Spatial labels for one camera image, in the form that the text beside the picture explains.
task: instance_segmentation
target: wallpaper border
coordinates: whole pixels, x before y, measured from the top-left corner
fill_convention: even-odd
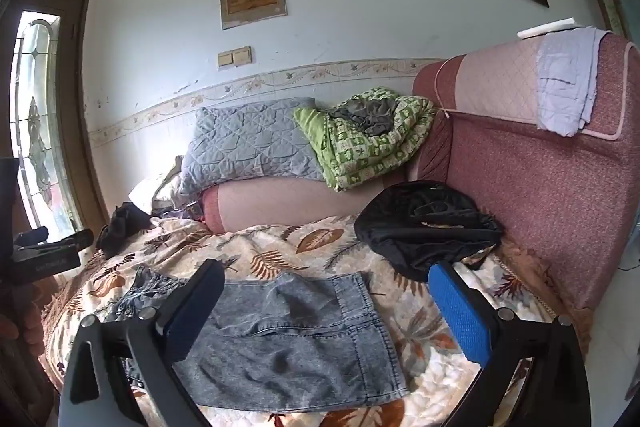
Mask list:
[[[299,66],[271,73],[252,74],[176,96],[153,107],[132,114],[114,125],[89,133],[91,148],[100,147],[134,133],[193,112],[201,107],[215,106],[229,101],[240,101],[259,94],[275,94],[291,87],[317,86],[330,82],[393,77],[415,77],[427,64],[440,58],[376,58],[373,60],[345,60]]]

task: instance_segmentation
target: window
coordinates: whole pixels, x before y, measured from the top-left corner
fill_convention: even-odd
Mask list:
[[[82,229],[68,187],[56,113],[56,57],[60,17],[22,13],[15,39],[9,93],[18,185],[33,228],[49,229],[58,241]]]

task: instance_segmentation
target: green blanket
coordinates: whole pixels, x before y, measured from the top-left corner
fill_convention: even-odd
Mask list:
[[[293,116],[316,151],[327,185],[335,190],[360,185],[404,164],[429,134],[436,109],[421,96],[398,96],[385,87],[360,95],[368,100],[396,100],[394,128],[380,136],[367,136],[355,124],[324,112],[301,107]]]

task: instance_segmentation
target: gray pillow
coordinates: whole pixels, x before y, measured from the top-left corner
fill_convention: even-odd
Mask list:
[[[312,98],[286,98],[199,110],[182,161],[180,197],[193,201],[212,185],[261,176],[324,180],[316,153],[293,119]]]

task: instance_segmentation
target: tile floor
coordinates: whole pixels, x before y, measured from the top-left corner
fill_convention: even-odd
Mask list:
[[[626,248],[621,268],[637,266],[640,240]],[[626,390],[638,365],[640,267],[616,273],[596,309],[586,359],[593,427],[612,427],[626,405]]]

